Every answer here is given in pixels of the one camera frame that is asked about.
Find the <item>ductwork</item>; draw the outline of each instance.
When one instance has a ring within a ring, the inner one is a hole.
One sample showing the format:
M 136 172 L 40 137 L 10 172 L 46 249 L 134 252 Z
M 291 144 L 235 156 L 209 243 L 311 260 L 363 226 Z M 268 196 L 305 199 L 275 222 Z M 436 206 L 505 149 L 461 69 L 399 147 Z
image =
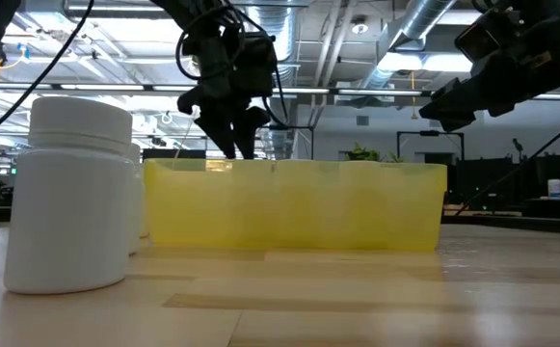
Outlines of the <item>ductwork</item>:
M 245 9 L 245 13 L 261 27 L 267 34 L 276 37 L 274 42 L 276 55 L 280 63 L 287 63 L 293 60 L 295 43 L 297 41 L 297 12 L 294 8 L 273 7 L 273 6 L 252 6 Z M 295 68 L 278 67 L 280 81 L 283 87 L 294 85 Z M 293 99 L 286 99 L 286 110 L 288 110 L 288 121 L 294 121 L 292 117 Z M 269 106 L 271 110 L 283 119 L 283 109 L 278 99 L 271 99 Z M 292 143 L 286 139 L 294 138 L 294 131 L 269 131 L 271 146 L 276 159 L 288 159 L 292 153 Z
M 396 23 L 389 23 L 381 34 L 381 42 L 385 54 L 390 48 L 401 50 L 407 44 L 412 49 L 412 41 L 419 41 L 417 45 L 424 46 L 425 37 L 434 28 L 457 0 L 411 0 L 406 14 Z M 381 70 L 374 67 L 361 83 L 360 88 L 383 88 L 395 71 Z

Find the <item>wooden tabletop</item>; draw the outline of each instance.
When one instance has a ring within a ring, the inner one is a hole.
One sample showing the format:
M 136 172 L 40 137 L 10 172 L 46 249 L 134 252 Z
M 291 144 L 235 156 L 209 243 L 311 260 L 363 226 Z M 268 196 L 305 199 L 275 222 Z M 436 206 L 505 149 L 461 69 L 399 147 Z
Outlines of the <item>wooden tabletop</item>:
M 0 346 L 560 346 L 560 234 L 444 226 L 437 253 L 144 247 L 125 281 L 23 296 Z

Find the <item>yellow translucent container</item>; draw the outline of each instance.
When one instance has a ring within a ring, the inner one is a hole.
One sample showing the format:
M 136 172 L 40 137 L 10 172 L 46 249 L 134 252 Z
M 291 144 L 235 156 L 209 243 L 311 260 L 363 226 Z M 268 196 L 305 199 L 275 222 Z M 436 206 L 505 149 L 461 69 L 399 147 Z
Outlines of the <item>yellow translucent container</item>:
M 157 244 L 431 251 L 446 167 L 153 159 L 145 184 Z

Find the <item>ceiling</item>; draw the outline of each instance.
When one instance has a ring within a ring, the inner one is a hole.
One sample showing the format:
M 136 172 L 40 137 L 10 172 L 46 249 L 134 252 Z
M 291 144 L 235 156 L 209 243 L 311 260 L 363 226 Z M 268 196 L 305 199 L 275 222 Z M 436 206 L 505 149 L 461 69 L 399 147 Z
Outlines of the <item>ceiling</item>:
M 283 62 L 285 66 L 295 69 L 295 77 L 289 83 L 292 86 L 312 86 L 317 66 L 318 56 L 322 48 L 322 37 L 328 28 L 329 13 L 332 1 L 318 0 L 244 0 L 237 5 L 268 5 L 276 4 L 290 9 L 296 15 L 295 52 L 292 57 Z M 68 5 L 74 8 L 86 7 L 83 0 L 70 0 Z M 115 12 L 102 11 L 104 9 L 140 6 L 153 8 L 148 1 L 143 0 L 97 0 L 96 11 L 88 20 L 83 35 L 72 44 L 69 52 L 55 66 L 44 79 L 47 84 L 169 84 L 193 85 L 194 83 L 179 73 L 174 63 L 174 48 L 181 29 L 159 9 Z M 380 38 L 384 23 L 400 18 L 404 14 L 407 1 L 359 1 L 354 9 L 354 15 L 362 14 L 368 30 L 363 34 L 348 32 L 339 51 L 339 61 L 331 75 L 331 85 L 336 82 L 354 82 L 360 80 L 378 64 L 381 57 L 377 53 L 377 42 Z M 8 61 L 5 68 L 0 69 L 0 82 L 23 83 L 32 82 L 50 62 L 61 48 L 73 29 L 77 19 L 76 11 L 69 16 L 60 13 L 30 13 L 20 11 L 13 19 L 4 38 L 4 50 Z M 458 1 L 454 8 L 445 15 L 428 36 L 426 51 L 452 52 L 452 42 L 463 28 L 471 23 L 478 15 L 468 0 Z M 443 86 L 453 77 L 466 78 L 467 73 L 440 72 L 417 70 L 399 71 L 393 75 L 389 84 L 396 89 L 425 89 L 434 90 Z M 50 91 L 40 91 L 32 94 L 17 112 L 0 127 L 0 132 L 25 133 L 29 126 L 29 110 L 33 100 L 40 96 L 51 95 Z M 0 116 L 20 96 L 20 92 L 0 91 Z M 175 96 L 128 95 L 127 93 L 83 93 L 81 97 L 96 99 L 110 103 L 132 112 L 137 118 L 133 133 L 148 134 L 152 132 L 157 137 L 173 136 L 168 141 L 169 147 L 181 144 L 186 148 L 217 150 L 210 142 L 201 138 L 204 134 L 194 124 L 192 117 L 176 111 Z M 294 109 L 299 114 L 309 114 L 309 98 L 299 98 L 299 105 Z M 403 108 L 404 113 L 412 114 L 411 100 L 406 105 L 396 105 Z M 335 107 L 334 115 L 341 115 L 342 108 Z M 294 120 L 304 121 L 304 117 Z M 188 139 L 182 136 L 189 129 Z M 291 147 L 291 136 L 285 136 L 285 147 Z M 3 139 L 12 141 L 18 147 L 26 143 L 24 135 L 5 136 Z M 268 131 L 259 134 L 256 151 L 260 156 L 272 156 L 274 147 L 278 147 L 273 136 Z M 7 141 L 1 141 L 8 147 Z M 139 137 L 135 143 L 142 147 L 153 147 L 149 138 Z

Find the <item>white jar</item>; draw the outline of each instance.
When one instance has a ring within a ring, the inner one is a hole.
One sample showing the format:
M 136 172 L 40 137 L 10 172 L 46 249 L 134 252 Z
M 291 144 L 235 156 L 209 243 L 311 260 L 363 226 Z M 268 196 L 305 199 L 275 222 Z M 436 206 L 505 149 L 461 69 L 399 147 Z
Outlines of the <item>white jar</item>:
M 123 155 L 132 117 L 103 103 L 44 97 L 33 103 L 18 156 L 4 277 L 17 293 L 94 289 L 124 278 L 129 190 Z
M 131 208 L 130 214 L 130 231 L 129 231 L 129 254 L 135 254 L 140 248 L 141 235 L 144 233 L 144 202 L 145 187 L 141 177 L 141 148 L 138 145 L 130 145 L 127 153 L 127 159 L 134 163 L 134 179 L 131 189 Z

